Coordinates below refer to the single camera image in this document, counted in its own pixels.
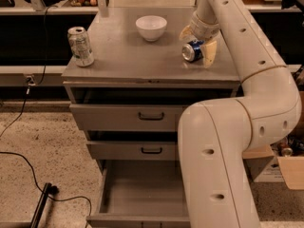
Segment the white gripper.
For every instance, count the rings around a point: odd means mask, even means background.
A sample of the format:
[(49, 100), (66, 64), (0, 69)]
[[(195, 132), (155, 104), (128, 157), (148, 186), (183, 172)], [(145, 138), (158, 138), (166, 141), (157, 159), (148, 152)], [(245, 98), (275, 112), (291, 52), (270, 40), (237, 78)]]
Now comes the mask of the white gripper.
[(196, 12), (193, 13), (190, 26), (186, 26), (180, 32), (181, 41), (191, 40), (194, 36), (204, 43), (200, 50), (202, 52), (202, 64), (205, 68), (210, 67), (216, 58), (218, 43), (212, 40), (219, 34), (219, 24), (208, 24), (203, 22)]

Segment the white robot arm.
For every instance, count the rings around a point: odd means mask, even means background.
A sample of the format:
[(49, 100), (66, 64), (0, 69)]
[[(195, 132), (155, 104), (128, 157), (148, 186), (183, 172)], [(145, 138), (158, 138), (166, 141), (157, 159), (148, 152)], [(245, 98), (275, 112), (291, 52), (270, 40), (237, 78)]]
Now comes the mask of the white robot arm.
[(188, 106), (178, 128), (191, 228), (260, 228), (242, 153), (275, 143), (297, 125), (302, 103), (290, 70), (242, 0), (200, 0), (189, 32), (220, 33), (243, 94)]

